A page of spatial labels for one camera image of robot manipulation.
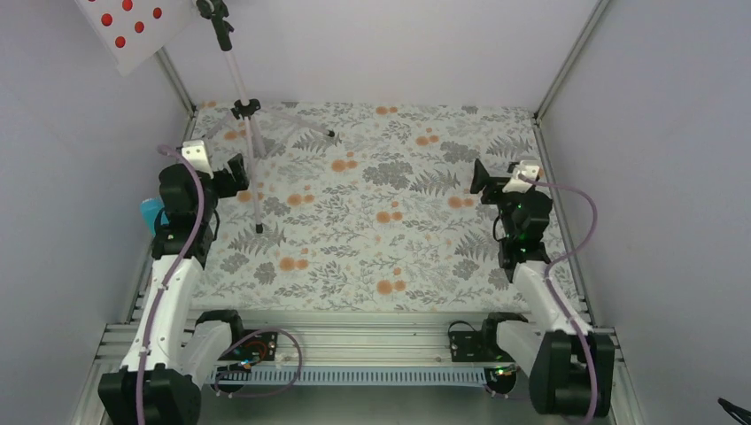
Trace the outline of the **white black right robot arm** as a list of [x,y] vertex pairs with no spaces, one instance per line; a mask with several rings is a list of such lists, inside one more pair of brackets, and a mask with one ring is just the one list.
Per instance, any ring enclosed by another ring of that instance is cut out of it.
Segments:
[[551,259],[543,242],[553,200],[542,188],[542,167],[534,159],[511,164],[507,177],[493,177],[481,160],[474,162],[470,192],[484,205],[495,205],[503,229],[499,265],[523,296],[531,325],[510,313],[489,317],[479,340],[491,360],[510,355],[528,377],[529,397],[539,414],[578,417],[583,423],[608,416],[616,348],[597,333],[553,279],[553,269],[569,258]]

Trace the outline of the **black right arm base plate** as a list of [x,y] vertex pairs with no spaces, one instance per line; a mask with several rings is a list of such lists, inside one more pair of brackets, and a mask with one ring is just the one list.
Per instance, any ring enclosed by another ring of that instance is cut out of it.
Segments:
[[499,359],[482,333],[466,321],[451,322],[447,337],[453,363],[489,363]]

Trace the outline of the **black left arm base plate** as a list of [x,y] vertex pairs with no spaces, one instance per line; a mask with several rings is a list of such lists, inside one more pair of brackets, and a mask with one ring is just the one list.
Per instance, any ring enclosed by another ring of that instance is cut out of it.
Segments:
[[244,341],[233,349],[230,354],[232,360],[244,369],[275,361],[278,334],[267,332]]

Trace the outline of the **blue metronome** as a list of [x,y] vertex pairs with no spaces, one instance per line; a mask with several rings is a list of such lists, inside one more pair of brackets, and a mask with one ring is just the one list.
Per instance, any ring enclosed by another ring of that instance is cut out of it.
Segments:
[[143,220],[152,236],[155,236],[157,233],[157,225],[166,225],[168,223],[164,207],[163,201],[158,197],[145,199],[139,206]]

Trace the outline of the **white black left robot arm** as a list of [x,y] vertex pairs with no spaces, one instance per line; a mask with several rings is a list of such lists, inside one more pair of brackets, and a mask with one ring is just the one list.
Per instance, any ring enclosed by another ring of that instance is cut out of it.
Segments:
[[217,205],[248,186],[240,154],[219,171],[180,156],[159,173],[161,206],[152,225],[143,317],[118,370],[104,374],[97,388],[112,423],[197,423],[201,387],[215,362],[244,351],[247,336],[235,310],[201,314],[189,341],[182,339],[192,293],[219,230]]

